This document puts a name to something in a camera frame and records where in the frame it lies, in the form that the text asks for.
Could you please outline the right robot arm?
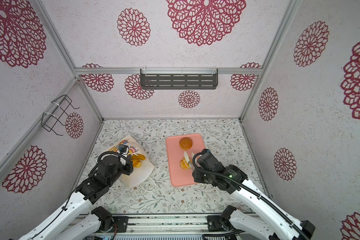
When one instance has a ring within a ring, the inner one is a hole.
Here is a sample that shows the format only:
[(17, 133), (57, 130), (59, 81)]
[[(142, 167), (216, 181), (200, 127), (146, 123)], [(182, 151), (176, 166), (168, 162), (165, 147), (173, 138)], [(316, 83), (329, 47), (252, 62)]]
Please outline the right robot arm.
[(262, 193), (238, 167), (225, 167), (208, 149), (193, 156), (196, 183), (210, 184), (244, 202), (258, 218), (247, 216), (238, 208), (227, 206), (218, 223), (229, 235), (248, 233), (260, 240), (310, 240), (316, 227), (309, 221), (291, 216)]

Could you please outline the yellow fake bread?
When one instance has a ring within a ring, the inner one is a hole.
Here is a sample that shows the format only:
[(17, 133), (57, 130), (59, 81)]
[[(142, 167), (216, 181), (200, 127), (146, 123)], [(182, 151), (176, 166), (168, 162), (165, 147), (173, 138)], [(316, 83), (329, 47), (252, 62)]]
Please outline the yellow fake bread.
[(183, 158), (181, 161), (180, 161), (180, 167), (183, 169), (183, 170), (189, 170), (191, 167), (189, 165), (189, 163), (186, 161), (185, 158)]

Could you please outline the round brown bun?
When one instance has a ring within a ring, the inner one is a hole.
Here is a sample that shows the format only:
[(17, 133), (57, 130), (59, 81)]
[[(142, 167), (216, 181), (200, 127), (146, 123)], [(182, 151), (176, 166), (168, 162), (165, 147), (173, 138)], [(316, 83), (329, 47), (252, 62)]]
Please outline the round brown bun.
[(189, 137), (184, 137), (184, 138), (180, 139), (179, 146), (180, 146), (181, 149), (183, 149), (185, 151), (189, 150), (193, 146), (193, 141)]

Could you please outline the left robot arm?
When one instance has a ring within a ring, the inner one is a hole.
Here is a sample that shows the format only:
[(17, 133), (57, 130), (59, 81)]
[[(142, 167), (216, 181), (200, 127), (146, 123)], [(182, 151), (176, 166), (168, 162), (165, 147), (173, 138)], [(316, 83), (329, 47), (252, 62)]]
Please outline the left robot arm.
[(82, 240), (97, 231), (110, 232), (116, 225), (112, 214), (97, 207), (83, 220), (68, 225), (104, 196), (121, 175), (129, 176), (134, 170), (128, 151), (103, 152), (88, 178), (82, 181), (68, 199), (42, 223), (21, 237), (22, 240)]

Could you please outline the white paper bag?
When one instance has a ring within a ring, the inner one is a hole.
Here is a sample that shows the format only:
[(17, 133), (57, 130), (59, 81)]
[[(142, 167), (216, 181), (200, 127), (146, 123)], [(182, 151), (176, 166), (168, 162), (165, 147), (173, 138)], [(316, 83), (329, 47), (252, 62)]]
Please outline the white paper bag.
[(127, 136), (120, 140), (118, 143), (112, 145), (106, 151), (118, 152), (119, 145), (128, 145), (129, 153), (128, 156), (131, 157), (131, 154), (142, 154), (146, 157), (142, 161), (142, 166), (140, 168), (134, 168), (134, 171), (129, 176), (122, 175), (121, 180), (126, 185), (128, 189), (134, 189), (137, 187), (142, 187), (146, 192), (153, 192), (157, 188), (156, 182), (151, 178), (151, 173), (154, 170), (154, 165), (151, 163), (148, 154), (145, 152), (143, 147), (131, 136)]

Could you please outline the metal tongs white tips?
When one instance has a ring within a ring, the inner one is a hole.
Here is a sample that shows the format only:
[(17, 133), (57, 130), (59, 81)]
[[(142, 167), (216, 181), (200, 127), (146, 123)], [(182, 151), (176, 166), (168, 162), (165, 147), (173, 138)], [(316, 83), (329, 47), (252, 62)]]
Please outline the metal tongs white tips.
[(187, 163), (188, 165), (188, 169), (191, 169), (192, 171), (195, 170), (195, 167), (193, 165), (193, 157), (195, 156), (194, 153), (191, 153), (191, 155), (189, 156), (187, 152), (184, 152), (184, 159), (185, 159), (185, 162)]

